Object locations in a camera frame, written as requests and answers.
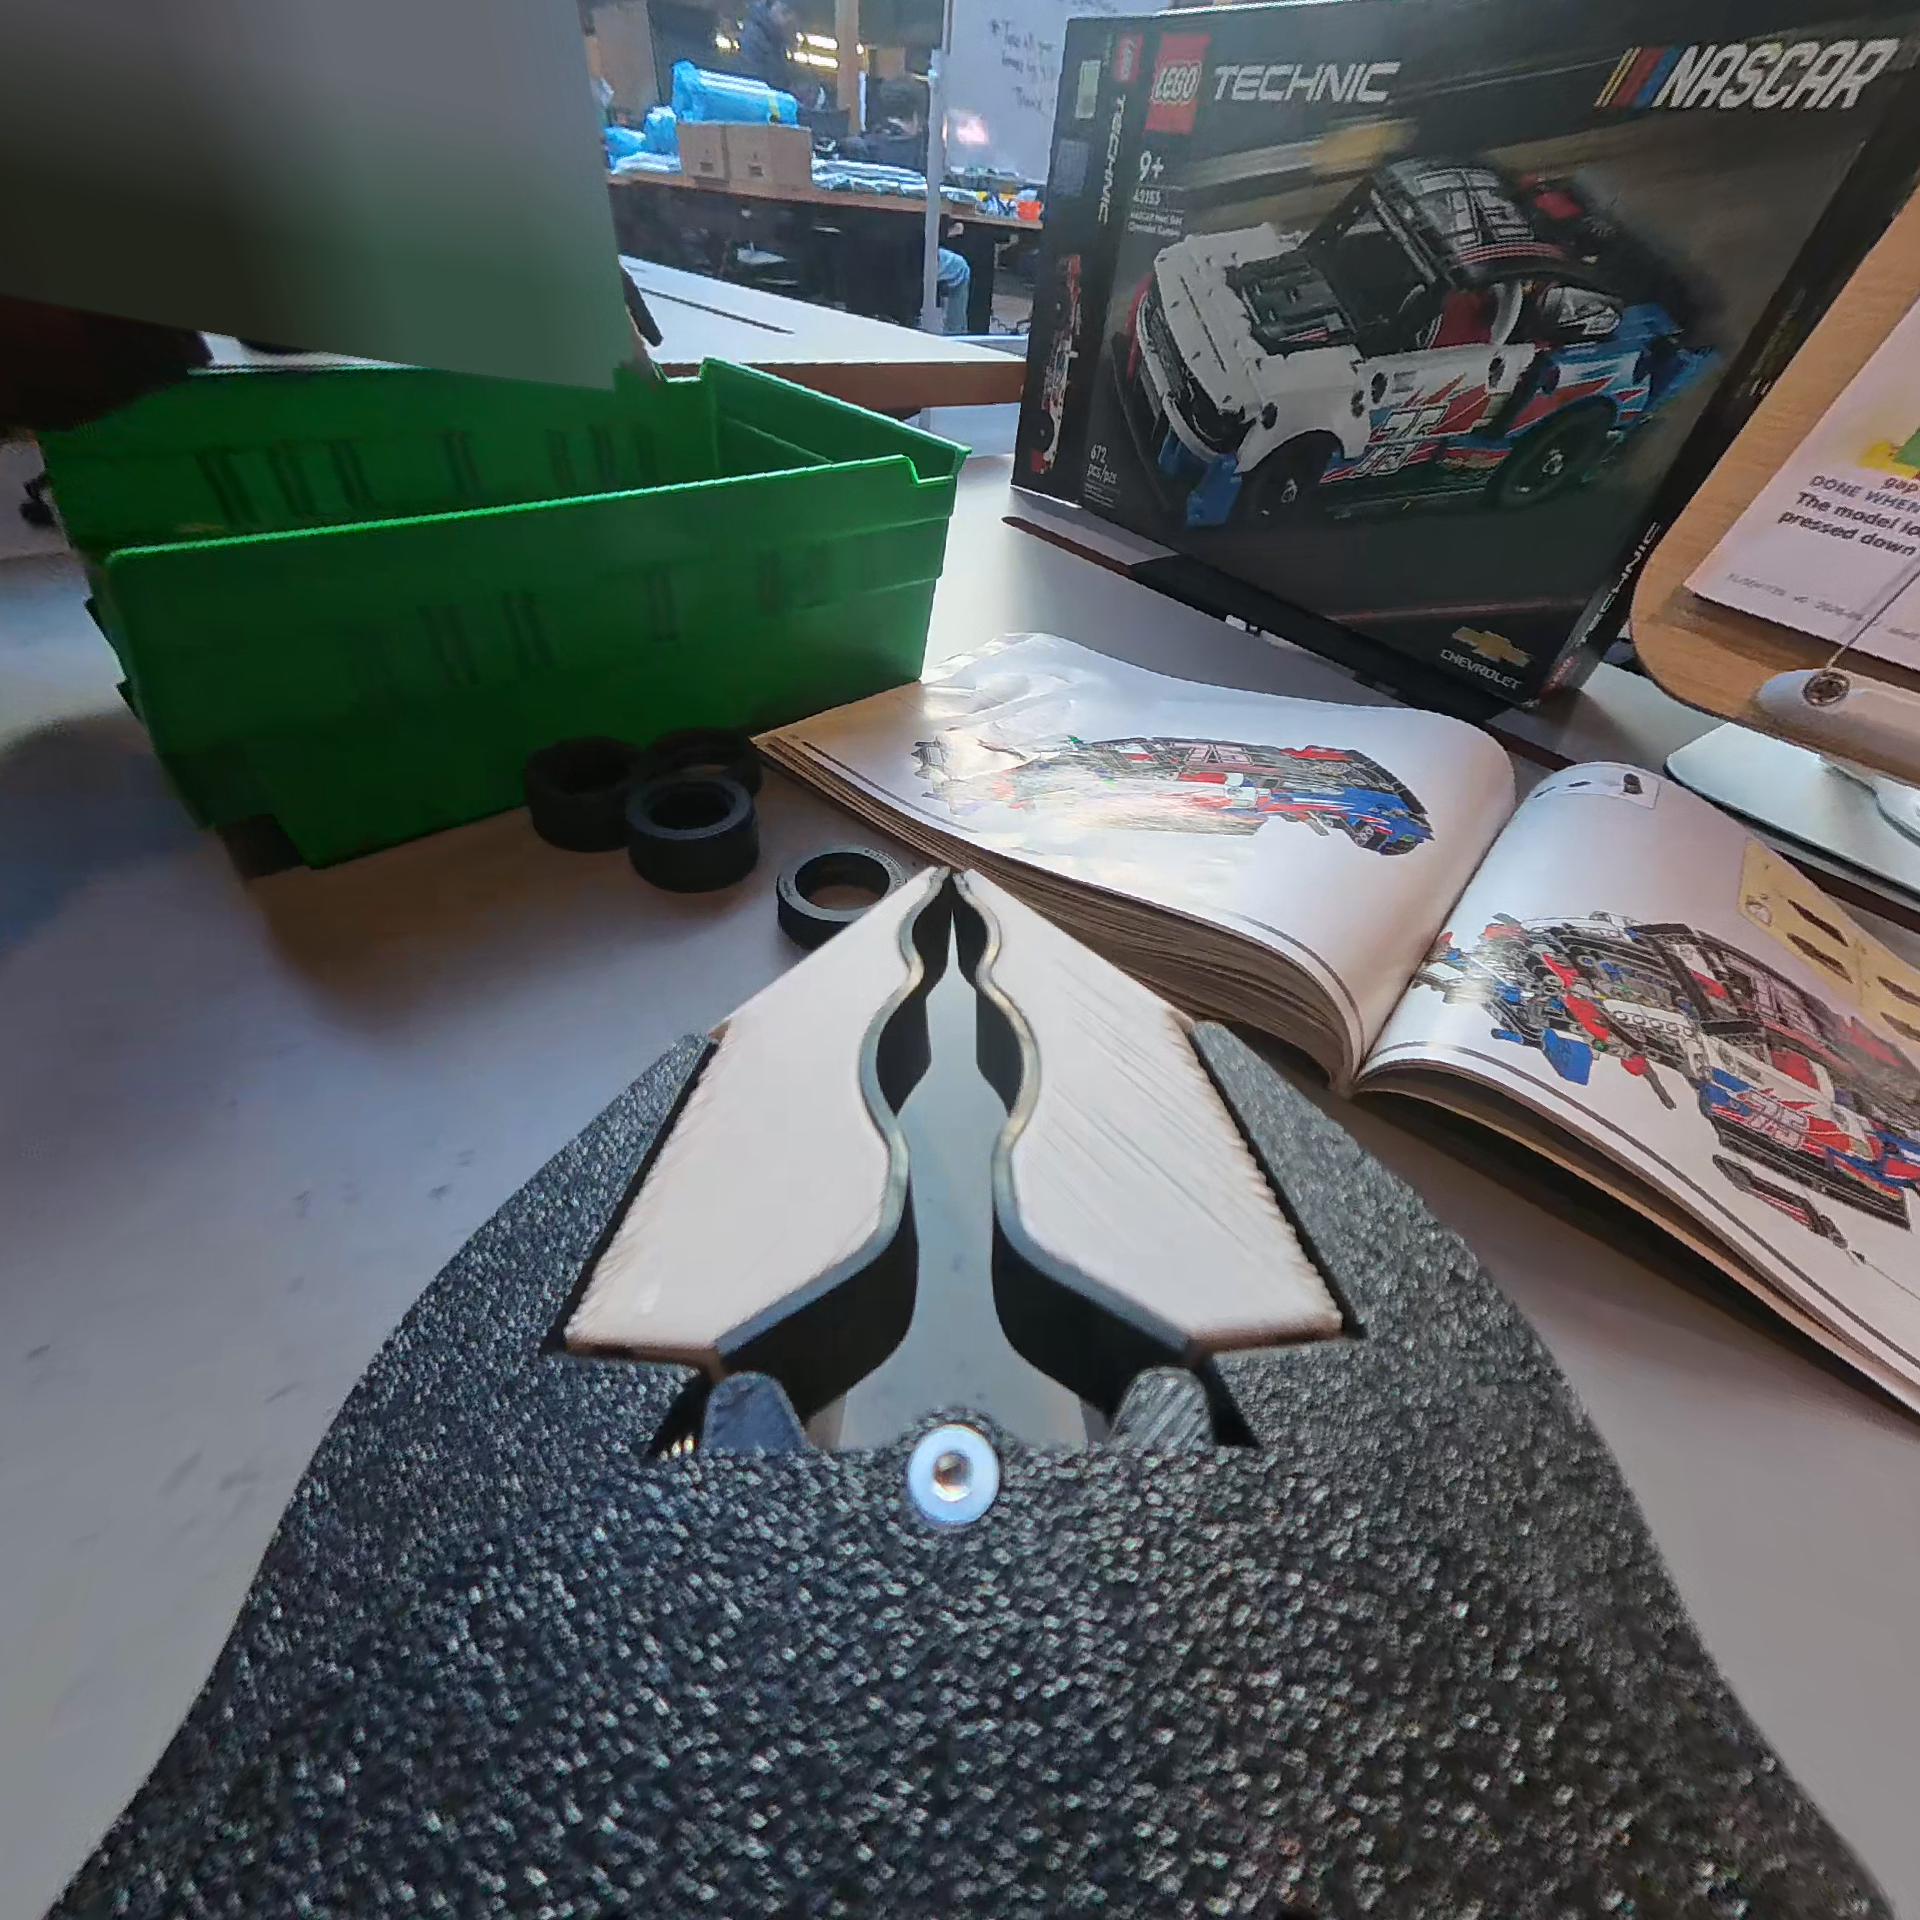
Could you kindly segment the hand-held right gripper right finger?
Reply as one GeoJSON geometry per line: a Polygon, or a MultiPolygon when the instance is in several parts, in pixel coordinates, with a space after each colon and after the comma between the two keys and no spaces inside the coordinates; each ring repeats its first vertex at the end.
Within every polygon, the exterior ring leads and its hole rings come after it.
{"type": "Polygon", "coordinates": [[[1342,1338],[1195,1021],[976,874],[955,949],[1007,1109],[993,1296],[1014,1349],[1115,1424],[1155,1370],[1342,1338]]]}

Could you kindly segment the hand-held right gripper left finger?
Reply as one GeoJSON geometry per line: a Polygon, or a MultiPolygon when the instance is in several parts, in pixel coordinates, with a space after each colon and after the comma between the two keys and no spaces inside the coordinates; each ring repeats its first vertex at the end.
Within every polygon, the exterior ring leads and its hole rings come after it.
{"type": "Polygon", "coordinates": [[[807,1419],[902,1345],[920,1245],[902,1109],[931,1048],[950,870],[715,1026],[562,1326],[579,1355],[763,1374],[807,1419]]]}

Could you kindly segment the instruction booklet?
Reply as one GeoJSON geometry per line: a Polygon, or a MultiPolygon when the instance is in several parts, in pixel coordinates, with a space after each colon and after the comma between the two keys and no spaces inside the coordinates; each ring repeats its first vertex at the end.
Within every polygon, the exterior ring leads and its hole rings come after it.
{"type": "Polygon", "coordinates": [[[1640,1212],[1918,1404],[1918,978],[1665,776],[1058,636],[758,739],[1200,1017],[1640,1212]]]}

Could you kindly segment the green plastic bin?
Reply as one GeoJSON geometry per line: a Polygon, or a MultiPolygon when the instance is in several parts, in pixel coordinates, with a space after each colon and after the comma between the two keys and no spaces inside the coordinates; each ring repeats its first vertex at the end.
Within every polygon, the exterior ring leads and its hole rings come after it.
{"type": "Polygon", "coordinates": [[[607,390],[209,369],[41,456],[179,798],[311,866],[520,805],[565,737],[914,682],[968,459],[714,360],[607,390]]]}

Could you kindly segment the person's left forearm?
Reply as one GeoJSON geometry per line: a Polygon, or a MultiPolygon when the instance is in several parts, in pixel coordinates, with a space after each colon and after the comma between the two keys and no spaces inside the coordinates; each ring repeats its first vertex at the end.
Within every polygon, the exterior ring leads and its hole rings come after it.
{"type": "Polygon", "coordinates": [[[2,438],[85,426],[209,364],[195,330],[2,294],[2,438]]]}

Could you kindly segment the printed task sheet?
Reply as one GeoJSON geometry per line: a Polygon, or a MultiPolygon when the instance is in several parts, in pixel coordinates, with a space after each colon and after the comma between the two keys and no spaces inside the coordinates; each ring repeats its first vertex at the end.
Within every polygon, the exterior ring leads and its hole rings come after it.
{"type": "Polygon", "coordinates": [[[1918,667],[1918,308],[1688,578],[1693,595],[1918,667]]]}

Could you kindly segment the black rubber tyre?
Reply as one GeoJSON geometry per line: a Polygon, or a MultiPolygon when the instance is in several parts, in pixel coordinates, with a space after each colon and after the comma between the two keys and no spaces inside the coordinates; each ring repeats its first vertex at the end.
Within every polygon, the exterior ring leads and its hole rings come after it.
{"type": "Polygon", "coordinates": [[[799,949],[817,952],[905,888],[905,870],[889,854],[835,846],[789,862],[775,888],[775,914],[799,949]]]}
{"type": "Polygon", "coordinates": [[[627,798],[627,827],[637,874],[673,893],[722,892],[759,862],[754,796],[733,776],[643,782],[627,798]]]}
{"type": "Polygon", "coordinates": [[[761,792],[761,757],[751,734],[722,726],[688,726],[647,744],[633,766],[633,782],[667,777],[728,777],[751,796],[761,792]]]}
{"type": "Polygon", "coordinates": [[[640,749],[615,737],[567,737],[521,764],[521,794],[534,829],[573,853],[619,851],[629,841],[627,796],[640,749]]]}

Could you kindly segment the toy car set box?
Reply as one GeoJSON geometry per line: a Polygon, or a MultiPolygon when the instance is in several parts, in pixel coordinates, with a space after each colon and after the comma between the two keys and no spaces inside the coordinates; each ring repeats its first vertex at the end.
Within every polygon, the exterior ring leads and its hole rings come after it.
{"type": "Polygon", "coordinates": [[[1078,19],[1016,480],[1533,705],[1915,187],[1915,5],[1078,19]]]}

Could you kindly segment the white stand base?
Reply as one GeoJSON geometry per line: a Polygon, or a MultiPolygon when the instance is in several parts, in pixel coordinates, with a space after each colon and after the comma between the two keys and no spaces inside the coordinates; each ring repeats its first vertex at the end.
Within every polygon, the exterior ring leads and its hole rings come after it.
{"type": "Polygon", "coordinates": [[[1766,680],[1666,776],[1833,870],[1918,896],[1918,697],[1851,667],[1766,680]]]}

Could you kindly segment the wooden display board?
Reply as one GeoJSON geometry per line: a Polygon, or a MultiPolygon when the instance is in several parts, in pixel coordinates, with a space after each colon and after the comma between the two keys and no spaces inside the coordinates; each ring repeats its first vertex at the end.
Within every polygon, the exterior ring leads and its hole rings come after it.
{"type": "Polygon", "coordinates": [[[1811,636],[1698,600],[1688,581],[1882,347],[1915,294],[1918,196],[1909,196],[1647,560],[1631,632],[1647,673],[1673,699],[1726,723],[1778,732],[1754,706],[1761,685],[1819,666],[1811,636]]]}

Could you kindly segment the wood-edged white table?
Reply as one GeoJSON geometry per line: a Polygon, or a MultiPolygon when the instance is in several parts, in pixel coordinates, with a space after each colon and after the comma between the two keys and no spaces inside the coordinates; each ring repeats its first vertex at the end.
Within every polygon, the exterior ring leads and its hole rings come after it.
{"type": "Polygon", "coordinates": [[[661,326],[651,349],[671,378],[706,361],[754,369],[879,413],[1021,403],[1025,349],[950,339],[752,285],[624,256],[624,275],[661,326]]]}

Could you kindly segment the long wooden workbench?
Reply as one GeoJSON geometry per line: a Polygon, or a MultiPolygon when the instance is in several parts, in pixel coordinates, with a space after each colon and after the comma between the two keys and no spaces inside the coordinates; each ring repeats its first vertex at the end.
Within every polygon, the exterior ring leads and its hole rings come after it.
{"type": "Polygon", "coordinates": [[[720,182],[633,156],[608,180],[624,256],[905,326],[922,322],[926,178],[817,160],[813,182],[720,182]]]}

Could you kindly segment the blue plastic bags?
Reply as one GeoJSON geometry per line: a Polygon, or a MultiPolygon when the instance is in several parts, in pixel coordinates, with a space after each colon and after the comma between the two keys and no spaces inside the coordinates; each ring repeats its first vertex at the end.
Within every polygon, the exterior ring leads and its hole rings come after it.
{"type": "Polygon", "coordinates": [[[782,125],[800,124],[792,92],[696,62],[675,62],[671,101],[646,113],[639,129],[608,124],[603,142],[608,165],[632,158],[677,158],[681,125],[782,125]]]}

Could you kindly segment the whiteboard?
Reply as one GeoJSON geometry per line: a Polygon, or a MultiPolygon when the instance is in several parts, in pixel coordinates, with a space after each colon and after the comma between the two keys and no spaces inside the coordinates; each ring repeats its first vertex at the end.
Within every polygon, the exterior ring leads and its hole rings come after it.
{"type": "Polygon", "coordinates": [[[1149,2],[952,2],[943,66],[947,171],[983,166],[1042,185],[1071,20],[1151,10],[1149,2]]]}

